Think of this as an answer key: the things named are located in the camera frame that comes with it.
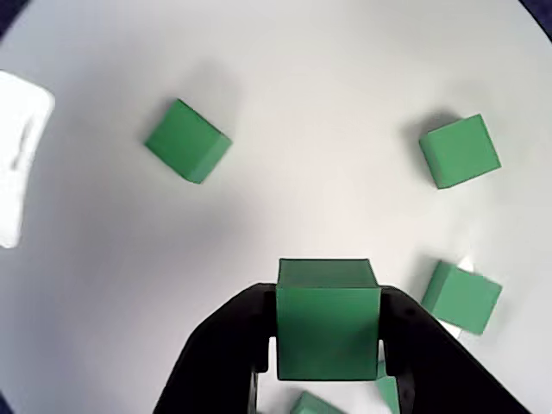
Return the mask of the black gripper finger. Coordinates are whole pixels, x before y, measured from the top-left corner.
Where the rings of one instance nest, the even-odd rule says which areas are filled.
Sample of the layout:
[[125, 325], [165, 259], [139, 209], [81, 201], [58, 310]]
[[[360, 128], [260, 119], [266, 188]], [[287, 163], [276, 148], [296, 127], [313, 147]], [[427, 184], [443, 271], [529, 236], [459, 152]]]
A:
[[187, 339], [155, 413], [255, 413], [258, 375], [277, 335], [276, 285], [236, 294]]
[[526, 413], [420, 303], [393, 286], [380, 295], [379, 338], [401, 413]]

